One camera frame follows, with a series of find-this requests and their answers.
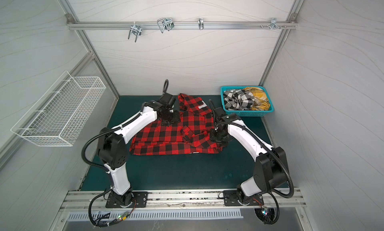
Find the red black plaid shirt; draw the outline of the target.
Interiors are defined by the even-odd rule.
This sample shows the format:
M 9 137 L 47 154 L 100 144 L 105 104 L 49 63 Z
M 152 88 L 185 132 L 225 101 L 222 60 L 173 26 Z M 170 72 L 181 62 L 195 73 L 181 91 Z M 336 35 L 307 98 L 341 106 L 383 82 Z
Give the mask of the red black plaid shirt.
M 180 122 L 166 125 L 157 120 L 137 133 L 130 153 L 138 156 L 218 154 L 223 146 L 211 141 L 212 110 L 201 97 L 179 94 Z

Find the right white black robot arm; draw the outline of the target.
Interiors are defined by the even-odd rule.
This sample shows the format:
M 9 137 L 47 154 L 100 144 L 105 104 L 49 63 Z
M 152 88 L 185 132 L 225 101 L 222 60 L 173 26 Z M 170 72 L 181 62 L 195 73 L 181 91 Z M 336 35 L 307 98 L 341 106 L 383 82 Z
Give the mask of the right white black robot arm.
M 209 106 L 215 126 L 210 131 L 211 141 L 225 146 L 236 139 L 255 164 L 253 176 L 237 187 L 238 202 L 246 206 L 255 197 L 273 193 L 286 199 L 292 198 L 295 189 L 284 149 L 263 141 L 237 114 L 227 115 L 223 108 L 215 107 L 212 100 L 209 100 Z

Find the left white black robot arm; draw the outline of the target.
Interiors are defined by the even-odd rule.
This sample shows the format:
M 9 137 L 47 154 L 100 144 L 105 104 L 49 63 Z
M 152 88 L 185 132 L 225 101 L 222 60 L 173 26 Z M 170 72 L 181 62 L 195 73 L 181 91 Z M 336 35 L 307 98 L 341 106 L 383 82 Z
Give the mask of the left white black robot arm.
M 111 196 L 118 206 L 127 207 L 134 199 L 132 187 L 128 179 L 127 144 L 147 125 L 160 120 L 166 125 L 180 122 L 178 111 L 173 106 L 176 98 L 167 92 L 169 81 L 165 80 L 163 93 L 159 100 L 151 100 L 142 104 L 141 109 L 134 116 L 112 129 L 104 128 L 91 138 L 82 148 L 83 161 L 97 168 L 103 169 L 109 177 Z M 97 156 L 103 162 L 101 165 L 87 159 L 86 150 L 97 141 Z

